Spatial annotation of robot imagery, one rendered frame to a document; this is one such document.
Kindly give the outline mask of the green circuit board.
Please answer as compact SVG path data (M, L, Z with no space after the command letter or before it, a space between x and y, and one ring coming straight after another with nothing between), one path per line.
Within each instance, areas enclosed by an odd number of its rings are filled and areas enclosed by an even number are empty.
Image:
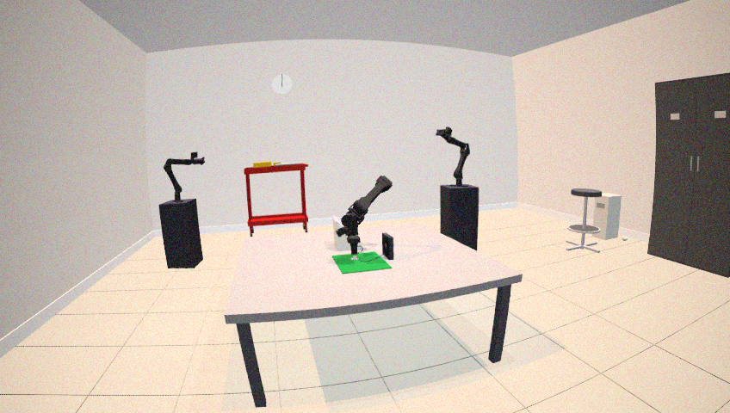
M343 254L334 255L332 257L343 274L391 269L390 265L377 252L357 253L352 255Z

